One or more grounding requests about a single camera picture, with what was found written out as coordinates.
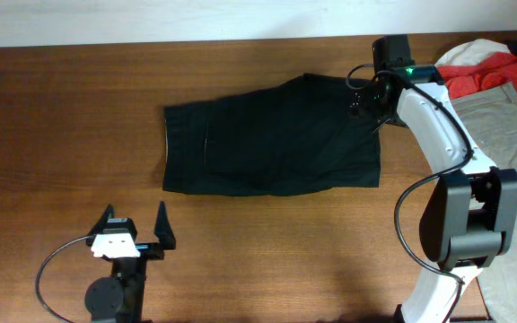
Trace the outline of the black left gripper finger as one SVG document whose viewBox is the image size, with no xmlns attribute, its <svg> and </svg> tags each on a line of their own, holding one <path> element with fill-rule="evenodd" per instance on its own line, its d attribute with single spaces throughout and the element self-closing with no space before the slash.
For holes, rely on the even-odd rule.
<svg viewBox="0 0 517 323">
<path fill-rule="evenodd" d="M 157 237 L 159 244 L 163 249 L 176 249 L 176 238 L 171 228 L 166 206 L 163 201 L 160 202 L 158 207 L 153 234 Z"/>
<path fill-rule="evenodd" d="M 99 220 L 93 225 L 93 227 L 88 232 L 86 239 L 86 245 L 91 246 L 94 243 L 94 238 L 97 234 L 100 234 L 106 227 L 107 222 L 114 216 L 114 207 L 113 205 L 107 205 L 105 211 Z"/>
</svg>

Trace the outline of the black shorts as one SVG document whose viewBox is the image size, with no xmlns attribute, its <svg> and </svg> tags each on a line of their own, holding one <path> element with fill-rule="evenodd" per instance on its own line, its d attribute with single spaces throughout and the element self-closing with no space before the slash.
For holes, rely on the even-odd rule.
<svg viewBox="0 0 517 323">
<path fill-rule="evenodd" d="M 351 116 L 354 102 L 343 79 L 303 74 L 273 88 L 167 106 L 162 187 L 221 196 L 376 188 L 376 121 Z"/>
</svg>

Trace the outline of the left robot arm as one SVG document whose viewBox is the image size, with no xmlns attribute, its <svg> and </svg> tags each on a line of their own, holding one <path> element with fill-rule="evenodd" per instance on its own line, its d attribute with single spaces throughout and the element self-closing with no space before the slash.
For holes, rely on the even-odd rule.
<svg viewBox="0 0 517 323">
<path fill-rule="evenodd" d="M 141 322 L 147 262 L 164 259 L 157 242 L 136 243 L 136 227 L 129 218 L 114 216 L 108 205 L 90 230 L 86 245 L 92 255 L 111 263 L 110 275 L 88 287 L 84 304 L 92 323 Z"/>
</svg>

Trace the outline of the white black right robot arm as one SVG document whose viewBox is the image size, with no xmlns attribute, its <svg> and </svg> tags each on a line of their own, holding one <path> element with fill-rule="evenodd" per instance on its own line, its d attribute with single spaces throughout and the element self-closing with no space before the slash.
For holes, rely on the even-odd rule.
<svg viewBox="0 0 517 323">
<path fill-rule="evenodd" d="M 446 322 L 513 240 L 517 171 L 501 169 L 456 115 L 443 77 L 407 37 L 372 45 L 373 77 L 304 74 L 277 87 L 164 109 L 162 187 L 192 195 L 294 196 L 375 188 L 379 129 L 410 129 L 434 183 L 419 224 L 422 271 L 397 322 Z"/>
</svg>

